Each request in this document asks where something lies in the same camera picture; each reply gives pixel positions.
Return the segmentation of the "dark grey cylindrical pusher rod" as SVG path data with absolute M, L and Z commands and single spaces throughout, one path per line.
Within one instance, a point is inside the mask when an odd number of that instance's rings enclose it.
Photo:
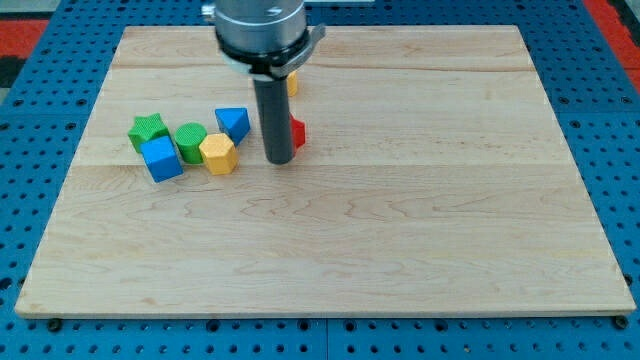
M 267 160 L 283 165 L 294 158 L 286 79 L 253 80 Z

